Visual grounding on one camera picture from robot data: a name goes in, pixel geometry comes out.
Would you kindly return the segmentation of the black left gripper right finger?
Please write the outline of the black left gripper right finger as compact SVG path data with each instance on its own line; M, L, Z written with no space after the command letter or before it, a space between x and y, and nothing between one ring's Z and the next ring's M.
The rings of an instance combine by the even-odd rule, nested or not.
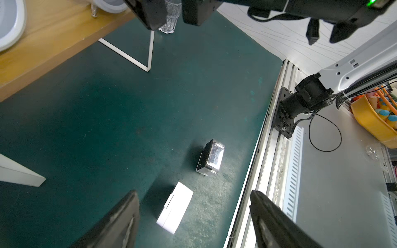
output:
M250 194L250 215L259 248L320 248L261 191Z

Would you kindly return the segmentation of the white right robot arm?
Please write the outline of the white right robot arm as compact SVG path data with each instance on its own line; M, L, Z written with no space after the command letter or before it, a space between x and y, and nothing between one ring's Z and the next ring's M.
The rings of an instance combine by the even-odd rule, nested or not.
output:
M385 14L393 1L237 1L247 6L256 22L308 19L309 44L319 39L319 23L333 26L330 43L338 43ZM334 95L347 94L363 76L374 76L380 67L397 58L397 26L392 24L338 62L303 79L279 107L282 120L320 110Z

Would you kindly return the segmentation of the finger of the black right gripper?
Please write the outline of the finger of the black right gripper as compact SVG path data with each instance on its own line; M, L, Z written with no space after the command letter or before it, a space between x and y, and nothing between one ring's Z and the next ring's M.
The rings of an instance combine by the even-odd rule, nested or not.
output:
M182 0L183 21L201 26L222 4L216 0Z
M124 0L125 4L151 31L166 24L167 8L164 0Z

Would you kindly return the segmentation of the white twin-bell alarm clock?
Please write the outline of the white twin-bell alarm clock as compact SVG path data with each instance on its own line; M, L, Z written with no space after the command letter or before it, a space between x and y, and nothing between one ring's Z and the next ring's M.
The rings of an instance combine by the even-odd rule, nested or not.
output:
M22 36L27 23L24 0L1 0L1 52L12 47Z

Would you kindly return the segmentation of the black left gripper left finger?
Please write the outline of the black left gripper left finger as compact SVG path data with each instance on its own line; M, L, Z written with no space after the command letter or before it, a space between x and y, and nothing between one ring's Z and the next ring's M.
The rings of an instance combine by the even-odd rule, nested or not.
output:
M129 191L72 248L133 248L140 221L138 193Z

